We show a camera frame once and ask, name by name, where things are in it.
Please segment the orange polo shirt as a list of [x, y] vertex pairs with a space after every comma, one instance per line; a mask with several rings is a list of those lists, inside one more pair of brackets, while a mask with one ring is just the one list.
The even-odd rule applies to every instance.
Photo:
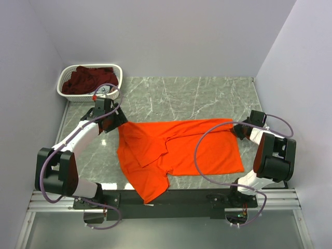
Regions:
[[145, 204], [169, 187], [168, 175], [244, 172], [231, 119], [127, 122], [118, 128], [121, 170]]

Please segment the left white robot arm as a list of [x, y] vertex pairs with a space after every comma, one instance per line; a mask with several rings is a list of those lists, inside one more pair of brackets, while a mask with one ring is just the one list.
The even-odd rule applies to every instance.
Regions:
[[120, 103], [98, 97], [94, 107], [81, 117], [77, 127], [66, 138], [38, 152], [35, 189], [52, 204], [59, 199], [49, 198], [48, 193], [58, 194], [59, 198], [82, 199], [91, 208], [99, 208], [104, 201], [102, 185], [78, 176], [76, 156], [101, 133], [113, 131], [127, 121]]

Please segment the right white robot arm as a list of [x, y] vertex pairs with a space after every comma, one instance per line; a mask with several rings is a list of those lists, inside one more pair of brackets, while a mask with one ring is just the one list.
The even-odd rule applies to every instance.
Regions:
[[289, 181], [294, 173], [297, 143], [265, 126], [268, 115], [252, 110], [243, 122], [235, 125], [236, 137], [248, 139], [258, 145], [253, 169], [245, 176], [236, 179], [237, 186], [231, 186], [228, 202], [234, 207], [241, 207], [254, 200], [257, 191], [279, 182]]

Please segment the white printed shirt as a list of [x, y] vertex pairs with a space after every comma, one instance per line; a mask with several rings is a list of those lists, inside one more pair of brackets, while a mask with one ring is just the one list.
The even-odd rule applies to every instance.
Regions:
[[89, 95], [96, 95], [96, 94], [109, 94], [112, 93], [114, 91], [117, 91], [116, 88], [112, 87], [112, 86], [101, 86], [98, 88], [98, 91], [95, 92], [94, 90], [90, 93], [88, 93]]

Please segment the dark red shirt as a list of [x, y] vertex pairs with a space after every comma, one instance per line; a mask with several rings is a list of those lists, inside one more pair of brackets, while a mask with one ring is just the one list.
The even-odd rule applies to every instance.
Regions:
[[119, 82], [112, 67], [88, 68], [78, 66], [69, 80], [62, 86], [66, 95], [81, 95], [94, 92], [102, 84], [118, 86]]

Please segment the white plastic laundry basket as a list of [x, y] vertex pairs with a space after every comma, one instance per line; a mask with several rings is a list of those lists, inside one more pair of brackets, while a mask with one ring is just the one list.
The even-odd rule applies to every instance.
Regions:
[[[122, 68], [117, 64], [81, 64], [81, 66], [86, 68], [106, 68], [112, 67], [113, 72], [118, 80], [118, 88], [121, 88], [122, 79], [123, 79], [123, 71]], [[65, 97], [68, 101], [71, 102], [91, 102], [92, 101], [92, 93], [89, 94], [64, 94], [62, 93], [62, 87], [66, 81], [68, 81], [71, 77], [72, 72], [75, 72], [79, 65], [71, 65], [66, 67], [59, 76], [57, 82], [57, 93]], [[119, 91], [117, 90], [109, 90], [108, 93], [104, 93], [101, 90], [98, 91], [97, 96], [106, 95], [108, 98], [115, 100], [119, 96]]]

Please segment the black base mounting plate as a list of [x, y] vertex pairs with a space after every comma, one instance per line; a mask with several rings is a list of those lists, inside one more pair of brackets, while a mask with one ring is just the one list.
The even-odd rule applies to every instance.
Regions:
[[258, 207], [255, 196], [221, 189], [171, 189], [148, 204], [135, 190], [104, 190], [103, 204], [118, 209], [123, 219], [209, 217], [224, 219], [225, 209]]

